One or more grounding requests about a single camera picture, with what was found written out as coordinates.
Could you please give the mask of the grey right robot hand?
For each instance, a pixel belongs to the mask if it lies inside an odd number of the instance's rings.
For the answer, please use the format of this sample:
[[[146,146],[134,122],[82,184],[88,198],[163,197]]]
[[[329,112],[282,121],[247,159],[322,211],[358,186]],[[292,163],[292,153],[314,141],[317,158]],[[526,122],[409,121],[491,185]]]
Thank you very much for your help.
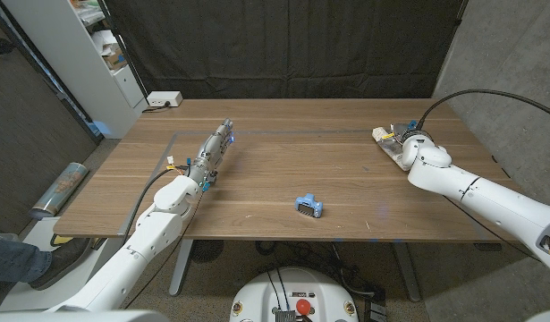
[[[393,139],[401,145],[403,144],[402,137],[408,129],[409,129],[409,125],[407,123],[393,123],[390,125],[390,130],[393,134]]]

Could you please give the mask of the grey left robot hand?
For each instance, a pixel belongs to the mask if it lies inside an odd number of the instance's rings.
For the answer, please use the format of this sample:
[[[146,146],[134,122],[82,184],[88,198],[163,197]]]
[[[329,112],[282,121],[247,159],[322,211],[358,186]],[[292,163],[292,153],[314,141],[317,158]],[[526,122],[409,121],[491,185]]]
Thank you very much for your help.
[[[229,146],[234,142],[233,121],[225,118],[216,131],[200,146],[190,165],[189,177],[200,186],[205,185],[219,167]]]

